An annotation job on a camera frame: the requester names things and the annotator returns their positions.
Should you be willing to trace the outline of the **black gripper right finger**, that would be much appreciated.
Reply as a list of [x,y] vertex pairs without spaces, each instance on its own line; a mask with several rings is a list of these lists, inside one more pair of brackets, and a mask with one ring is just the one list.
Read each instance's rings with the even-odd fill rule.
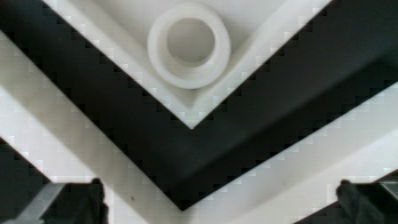
[[372,183],[344,180],[337,196],[296,224],[398,224],[398,169]]

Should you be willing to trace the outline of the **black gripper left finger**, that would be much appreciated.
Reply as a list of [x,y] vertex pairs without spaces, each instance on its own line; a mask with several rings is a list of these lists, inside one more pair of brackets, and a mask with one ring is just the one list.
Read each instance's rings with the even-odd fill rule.
[[47,184],[11,224],[109,224],[102,180]]

